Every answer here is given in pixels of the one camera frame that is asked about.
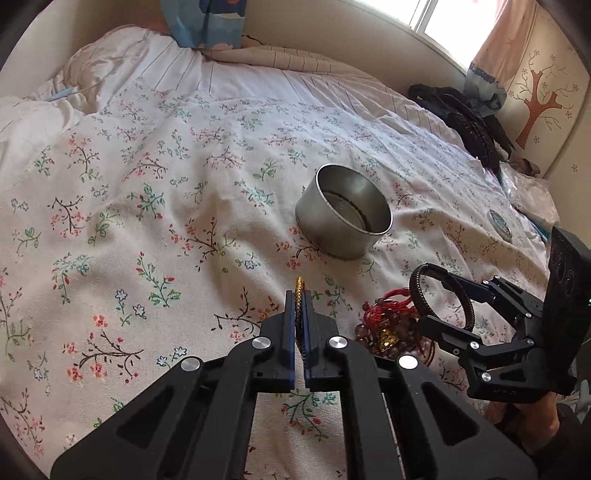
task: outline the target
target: bedsheet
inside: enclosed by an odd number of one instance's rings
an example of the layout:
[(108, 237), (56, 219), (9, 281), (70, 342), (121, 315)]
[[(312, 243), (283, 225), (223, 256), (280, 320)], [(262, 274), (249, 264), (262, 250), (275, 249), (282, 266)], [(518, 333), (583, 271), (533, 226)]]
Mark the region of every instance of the bedsheet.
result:
[[(367, 76), (298, 73), (309, 96), (270, 98), (246, 93), (265, 90), (247, 76), (216, 90), (214, 70), (235, 79), (233, 69), (248, 67), (257, 81), (264, 70), (274, 96), (286, 70), (199, 62), (210, 89), (161, 90), (133, 70), (103, 90), (108, 101), (85, 100), (98, 112), (60, 123), (35, 153), (24, 140), (18, 148), (15, 125), (0, 132), (0, 142), (12, 138), (0, 157), (0, 410), (46, 473), (184, 356), (207, 361), (256, 335), (299, 275), (346, 336), (365, 300), (406, 285), (423, 262), (474, 280), (499, 274), (543, 297), (544, 247), (437, 118)], [(0, 108), (0, 119), (14, 108)], [(43, 123), (24, 115), (19, 125)], [(390, 233), (358, 261), (327, 257), (296, 224), (303, 187), (329, 162), (363, 172), (393, 212)], [(513, 244), (489, 209), (507, 220)], [(452, 294), (425, 290), (462, 325)], [(485, 343), (510, 340), (499, 316), (475, 312)], [(245, 478), (346, 476), (339, 396), (308, 392), (296, 363), (297, 390), (259, 396)], [(453, 357), (438, 351), (431, 367), (465, 396)]]

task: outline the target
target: human hand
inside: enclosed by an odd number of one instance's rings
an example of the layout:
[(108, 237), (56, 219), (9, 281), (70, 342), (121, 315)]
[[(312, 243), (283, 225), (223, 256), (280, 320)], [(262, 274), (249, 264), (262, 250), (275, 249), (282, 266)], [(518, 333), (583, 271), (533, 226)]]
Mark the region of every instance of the human hand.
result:
[[(519, 437), (523, 448), (531, 455), (546, 446), (560, 428), (556, 394), (549, 392), (536, 403), (515, 406), (521, 415), (510, 422), (508, 430)], [(485, 412), (486, 419), (496, 425), (505, 416), (506, 407), (506, 403), (491, 402)]]

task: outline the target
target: silver tin can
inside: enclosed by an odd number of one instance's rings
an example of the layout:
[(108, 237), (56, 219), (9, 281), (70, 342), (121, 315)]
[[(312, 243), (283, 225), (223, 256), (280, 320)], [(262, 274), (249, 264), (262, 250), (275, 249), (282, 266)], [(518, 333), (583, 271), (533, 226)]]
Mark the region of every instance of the silver tin can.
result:
[(388, 201), (365, 176), (329, 163), (318, 169), (295, 207), (308, 240), (342, 260), (360, 258), (392, 226)]

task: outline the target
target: silver screw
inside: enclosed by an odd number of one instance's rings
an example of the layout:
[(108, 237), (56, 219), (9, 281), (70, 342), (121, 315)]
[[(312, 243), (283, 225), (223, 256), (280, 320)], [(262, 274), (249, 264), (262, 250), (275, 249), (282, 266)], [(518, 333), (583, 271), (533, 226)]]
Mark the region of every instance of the silver screw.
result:
[(417, 367), (418, 360), (412, 355), (403, 355), (398, 358), (398, 365), (406, 370), (412, 370), (413, 368)]
[(186, 372), (194, 372), (201, 366), (199, 358), (190, 356), (181, 362), (181, 368)]
[(345, 348), (347, 346), (347, 339), (344, 337), (332, 337), (329, 340), (329, 345), (332, 348)]
[(271, 346), (271, 341), (267, 337), (256, 337), (252, 340), (252, 346), (257, 350), (264, 350)]

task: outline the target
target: curtain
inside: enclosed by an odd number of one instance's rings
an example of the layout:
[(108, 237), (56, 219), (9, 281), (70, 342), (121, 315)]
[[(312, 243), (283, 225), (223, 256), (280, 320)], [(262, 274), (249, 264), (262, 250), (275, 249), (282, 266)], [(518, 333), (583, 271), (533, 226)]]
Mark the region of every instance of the curtain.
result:
[(160, 0), (160, 8), (178, 46), (240, 48), (246, 0)]
[(472, 60), (464, 93), (482, 116), (498, 112), (530, 39), (535, 0), (498, 0), (495, 26)]

